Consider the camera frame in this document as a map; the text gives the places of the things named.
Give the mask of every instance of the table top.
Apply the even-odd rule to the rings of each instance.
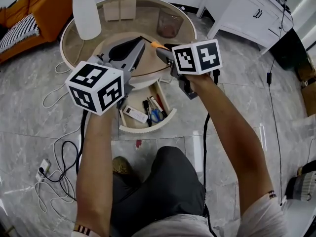
[[[73,69],[80,61],[87,61],[91,55],[98,54],[104,44],[126,36],[137,37],[138,34],[142,34],[142,36],[149,40],[156,40],[161,44],[190,43],[196,38],[195,28],[187,15],[171,4],[161,0],[136,0],[135,19],[106,21],[103,5],[114,1],[122,0],[106,0],[97,4],[102,30],[96,38],[83,41],[78,35],[74,20],[65,28],[61,39],[61,54],[65,63],[70,68]],[[161,8],[171,9],[175,15],[183,18],[182,26],[175,38],[166,39],[157,34],[158,15]],[[142,59],[148,61],[147,55],[144,58],[142,57]],[[137,77],[161,71],[162,64],[162,62],[157,61],[157,66],[148,67],[139,65],[133,71],[132,76]]]

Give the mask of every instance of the shoe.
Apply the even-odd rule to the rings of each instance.
[[[297,170],[297,175],[300,176],[302,175],[302,170],[303,170],[303,167],[299,167],[298,170]]]
[[[141,181],[134,172],[128,160],[122,156],[115,157],[112,160],[113,172],[121,176],[126,184],[131,186],[139,186]]]

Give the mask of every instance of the marble floor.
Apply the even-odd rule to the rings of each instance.
[[[189,16],[196,26],[198,39],[204,40],[212,22],[208,18],[197,19],[193,14]],[[271,94],[282,157],[281,194],[276,129],[265,83],[273,57],[270,53],[261,56],[256,44],[226,32],[219,31],[215,38],[223,60],[219,86],[259,136],[274,189],[281,197],[297,168],[316,158],[315,145],[309,156],[309,145],[315,136],[315,116],[306,115],[295,74],[284,71],[275,62]],[[80,123],[81,109],[72,104],[69,95],[51,109],[41,105],[43,97],[68,76],[68,73],[54,72],[61,61],[59,43],[55,42],[0,65],[0,220],[6,227],[15,226],[12,236],[66,237],[73,227],[70,222],[75,220],[75,203],[51,201],[56,195],[49,186],[41,185],[40,196],[47,206],[44,213],[34,189],[35,174],[44,158],[52,162],[51,170],[57,168],[53,155],[56,138],[75,130]],[[63,64],[59,69],[67,68]],[[186,98],[176,81],[161,85],[170,106],[178,110],[170,123],[153,133],[138,135],[120,131],[119,119],[113,124],[113,156],[128,158],[142,178],[148,175],[157,149],[164,145],[179,147],[194,166],[200,163],[195,160],[195,151],[202,145],[206,110],[198,98],[191,101]],[[45,104],[53,103],[64,92],[66,89],[62,88]],[[78,134],[64,139],[78,143]],[[137,148],[139,139],[142,144]],[[206,201],[212,225],[218,236],[233,237],[240,221],[237,178],[211,121],[206,139]],[[55,146],[59,159],[62,141]],[[70,146],[65,149],[66,164],[69,164],[75,158],[75,150]],[[68,176],[75,185],[75,170],[69,171]],[[52,184],[52,187],[61,193],[58,185]],[[50,203],[69,222],[60,219]]]

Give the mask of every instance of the white cabinet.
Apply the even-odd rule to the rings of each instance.
[[[245,28],[254,17],[260,14],[260,8],[252,0],[237,0],[234,6],[227,11],[226,20],[223,26],[234,29],[238,32],[245,31]]]
[[[282,31],[280,36],[283,8],[275,0],[203,0],[198,16],[204,7],[215,19],[209,39],[224,30],[260,44],[265,53],[285,34]],[[291,16],[285,12],[283,28],[291,27]]]

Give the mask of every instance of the blue scissors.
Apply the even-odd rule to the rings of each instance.
[[[152,112],[150,114],[150,118],[152,119],[152,121],[154,123],[159,123],[160,121],[163,121],[164,117],[161,111],[154,107],[154,105],[152,104],[149,98],[147,98],[147,100],[148,100],[150,108],[152,109]]]

